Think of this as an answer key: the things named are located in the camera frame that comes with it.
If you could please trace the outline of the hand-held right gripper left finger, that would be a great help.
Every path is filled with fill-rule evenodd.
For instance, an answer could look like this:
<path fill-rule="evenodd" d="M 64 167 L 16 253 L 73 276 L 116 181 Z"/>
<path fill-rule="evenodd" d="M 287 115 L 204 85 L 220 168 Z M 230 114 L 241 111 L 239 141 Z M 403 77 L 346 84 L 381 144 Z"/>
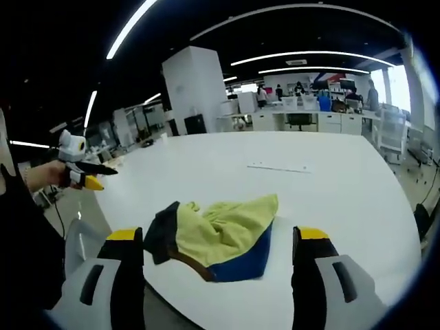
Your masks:
<path fill-rule="evenodd" d="M 66 276 L 62 296 L 47 312 L 59 329 L 144 329 L 143 232 L 109 235 L 96 258 Z"/>

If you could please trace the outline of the person's left hand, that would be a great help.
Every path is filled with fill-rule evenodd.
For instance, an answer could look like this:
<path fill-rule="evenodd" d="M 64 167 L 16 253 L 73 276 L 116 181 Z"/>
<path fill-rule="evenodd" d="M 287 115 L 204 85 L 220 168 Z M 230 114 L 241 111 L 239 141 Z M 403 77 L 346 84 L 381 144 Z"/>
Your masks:
<path fill-rule="evenodd" d="M 48 186 L 65 186 L 66 165 L 59 160 L 54 160 L 34 168 L 28 168 L 23 175 L 23 180 L 32 193 Z"/>

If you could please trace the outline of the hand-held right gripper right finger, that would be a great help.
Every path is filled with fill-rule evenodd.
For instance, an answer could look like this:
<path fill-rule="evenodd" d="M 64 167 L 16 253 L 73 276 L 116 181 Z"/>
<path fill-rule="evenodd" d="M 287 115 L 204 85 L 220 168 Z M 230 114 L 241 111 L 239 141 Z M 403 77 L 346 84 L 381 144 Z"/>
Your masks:
<path fill-rule="evenodd" d="M 293 228 L 293 329 L 372 329 L 387 307 L 375 281 L 322 230 Z"/>

